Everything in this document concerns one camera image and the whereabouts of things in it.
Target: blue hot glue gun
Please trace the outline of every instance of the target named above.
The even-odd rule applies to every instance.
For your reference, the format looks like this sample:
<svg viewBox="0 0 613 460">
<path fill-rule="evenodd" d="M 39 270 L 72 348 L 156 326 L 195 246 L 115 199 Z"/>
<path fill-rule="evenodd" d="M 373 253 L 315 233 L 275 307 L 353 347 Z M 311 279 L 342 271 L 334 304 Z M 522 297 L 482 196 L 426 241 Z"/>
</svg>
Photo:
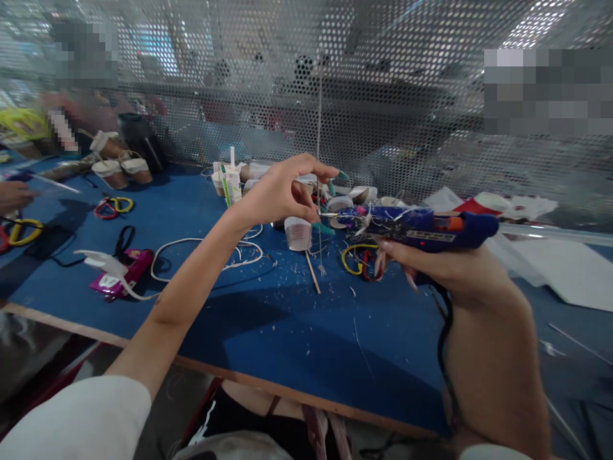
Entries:
<svg viewBox="0 0 613 460">
<path fill-rule="evenodd" d="M 436 215 L 431 208 L 396 208 L 391 206 L 356 206 L 322 217 L 362 233 L 374 233 L 426 252 L 450 248 L 476 249 L 498 232 L 498 219 L 490 214 L 463 212 L 457 216 Z M 417 284 L 430 280 L 418 277 Z"/>
</svg>

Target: perforated metal sheet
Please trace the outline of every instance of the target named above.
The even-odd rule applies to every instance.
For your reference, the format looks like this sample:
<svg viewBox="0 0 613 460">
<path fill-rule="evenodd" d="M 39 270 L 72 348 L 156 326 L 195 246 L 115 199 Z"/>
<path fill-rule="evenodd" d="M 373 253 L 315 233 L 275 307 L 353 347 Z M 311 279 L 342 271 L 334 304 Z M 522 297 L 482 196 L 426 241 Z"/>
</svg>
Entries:
<svg viewBox="0 0 613 460">
<path fill-rule="evenodd" d="M 540 194 L 561 203 L 553 222 L 613 231 L 610 136 L 483 135 L 483 49 L 612 47 L 608 0 L 3 3 L 0 99 L 50 97 L 53 23 L 113 24 L 119 85 L 54 96 L 85 128 L 139 111 L 173 161 L 230 145 L 281 160 L 316 149 L 321 78 L 321 159 L 350 185 L 415 202 L 443 185 Z"/>
</svg>

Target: person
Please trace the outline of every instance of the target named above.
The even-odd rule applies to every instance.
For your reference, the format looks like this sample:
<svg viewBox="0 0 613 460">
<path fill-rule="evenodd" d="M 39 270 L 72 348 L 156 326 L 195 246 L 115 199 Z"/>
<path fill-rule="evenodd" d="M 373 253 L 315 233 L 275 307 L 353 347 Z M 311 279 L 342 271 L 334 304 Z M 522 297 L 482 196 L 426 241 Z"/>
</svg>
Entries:
<svg viewBox="0 0 613 460">
<path fill-rule="evenodd" d="M 308 154 L 272 166 L 191 253 L 106 373 L 71 385 L 30 412 L 0 444 L 0 457 L 131 459 L 151 401 L 243 235 L 256 224 L 288 216 L 319 220 L 307 188 L 295 181 L 310 173 L 327 183 L 338 169 Z M 446 366 L 460 419 L 450 441 L 454 456 L 548 458 L 549 423 L 531 307 L 495 257 L 485 247 L 427 254 L 389 240 L 380 246 L 407 276 L 426 273 L 451 293 L 455 320 Z M 216 388 L 175 459 L 321 458 L 311 447 L 307 412 L 297 410 L 299 404 L 272 404 L 271 416 L 266 396 L 262 408 L 262 401 L 238 404 L 240 392 L 230 383 Z M 325 446 L 330 447 L 327 434 Z M 348 458 L 347 452 L 328 455 Z"/>
</svg>

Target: black bottle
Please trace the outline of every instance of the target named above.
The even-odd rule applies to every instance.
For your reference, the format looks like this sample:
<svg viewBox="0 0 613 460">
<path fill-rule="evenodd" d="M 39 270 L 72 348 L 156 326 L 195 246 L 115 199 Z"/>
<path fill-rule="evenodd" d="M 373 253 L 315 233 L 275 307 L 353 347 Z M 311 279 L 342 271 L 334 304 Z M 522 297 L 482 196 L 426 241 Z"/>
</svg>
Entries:
<svg viewBox="0 0 613 460">
<path fill-rule="evenodd" d="M 168 160 L 160 141 L 142 116 L 125 113 L 120 114 L 117 120 L 121 135 L 128 147 L 142 155 L 152 174 L 160 173 L 168 168 Z"/>
</svg>

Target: blue table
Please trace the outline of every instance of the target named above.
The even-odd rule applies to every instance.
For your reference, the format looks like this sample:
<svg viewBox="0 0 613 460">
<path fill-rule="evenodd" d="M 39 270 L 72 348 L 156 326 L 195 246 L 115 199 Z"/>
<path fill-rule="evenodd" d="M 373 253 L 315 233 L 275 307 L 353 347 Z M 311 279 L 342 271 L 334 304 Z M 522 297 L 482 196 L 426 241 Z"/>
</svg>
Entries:
<svg viewBox="0 0 613 460">
<path fill-rule="evenodd" d="M 36 167 L 42 170 L 50 165 L 44 162 Z M 102 221 L 93 215 L 101 190 L 109 191 L 94 176 L 90 178 L 101 188 L 91 188 L 82 178 L 70 179 L 66 183 L 81 190 L 81 195 L 53 191 L 26 208 L 24 215 L 75 231 L 70 246 L 57 257 L 64 263 L 77 258 L 72 254 L 77 249 L 112 253 L 119 231 L 128 224 L 137 229 L 132 247 L 156 250 L 174 240 L 204 237 L 225 210 L 213 184 L 199 173 L 200 169 L 173 165 L 148 186 L 132 184 L 113 192 L 136 202 L 132 212 L 115 220 Z M 221 274 L 179 354 L 192 363 L 206 364 L 205 370 L 290 396 L 285 389 L 299 401 L 344 415 L 380 424 L 396 420 L 400 423 L 387 426 L 406 433 L 423 434 L 411 428 L 421 427 L 447 434 L 435 352 L 442 320 L 432 294 L 426 288 L 420 296 L 412 292 L 397 266 L 379 283 L 348 274 L 340 262 L 340 252 L 346 248 L 343 236 L 338 231 L 336 238 L 324 243 L 325 276 L 315 269 L 322 291 L 318 295 L 304 254 L 289 251 L 284 233 L 265 226 L 252 241 L 268 256 Z M 170 278 L 196 244 L 169 247 L 155 266 L 156 274 Z M 243 257 L 251 256 L 252 250 L 243 249 Z M 319 258 L 313 263 L 317 267 Z M 79 332 L 96 338 L 99 335 L 88 331 L 131 338 L 153 301 L 105 303 L 88 288 L 96 275 L 84 265 L 60 268 L 53 261 L 35 261 L 22 249 L 13 249 L 0 257 L 0 296 L 11 302 L 9 311 L 41 312 L 43 321 L 50 315 L 66 325 L 86 326 L 91 329 Z M 611 316 L 566 305 L 548 289 L 522 281 L 519 285 L 533 303 L 539 334 L 569 355 L 542 359 L 548 393 L 559 406 L 587 391 L 585 376 L 579 379 L 575 366 L 589 379 L 604 378 L 609 370 L 546 323 L 594 348 L 610 349 Z M 150 295 L 163 286 L 147 276 L 135 290 Z"/>
</svg>

